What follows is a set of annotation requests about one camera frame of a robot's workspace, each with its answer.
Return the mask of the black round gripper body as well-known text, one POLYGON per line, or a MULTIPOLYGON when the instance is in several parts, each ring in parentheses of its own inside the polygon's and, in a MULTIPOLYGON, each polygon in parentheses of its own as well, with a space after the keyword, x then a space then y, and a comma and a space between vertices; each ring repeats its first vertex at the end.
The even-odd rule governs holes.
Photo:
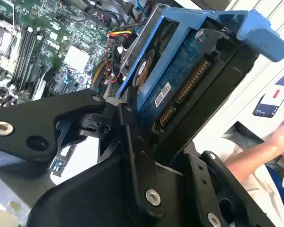
POLYGON ((30 212, 30 227, 188 227, 198 225, 193 172, 201 162, 186 155, 182 174, 152 156, 110 157, 46 192, 30 212))

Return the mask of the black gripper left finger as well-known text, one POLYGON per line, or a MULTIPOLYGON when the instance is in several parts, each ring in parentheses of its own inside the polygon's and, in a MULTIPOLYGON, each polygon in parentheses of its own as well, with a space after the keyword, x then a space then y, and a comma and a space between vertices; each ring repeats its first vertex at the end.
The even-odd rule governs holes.
POLYGON ((82 90, 0 108, 0 170, 39 177, 60 148, 89 136, 99 138, 100 162, 127 153, 152 156, 131 107, 82 90))

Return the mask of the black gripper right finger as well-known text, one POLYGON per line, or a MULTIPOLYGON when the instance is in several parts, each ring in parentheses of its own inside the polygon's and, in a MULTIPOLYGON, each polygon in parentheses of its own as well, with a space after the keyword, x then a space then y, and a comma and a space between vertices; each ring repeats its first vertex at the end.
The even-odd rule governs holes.
POLYGON ((186 154, 186 211, 193 227, 272 227, 222 161, 209 151, 186 154))

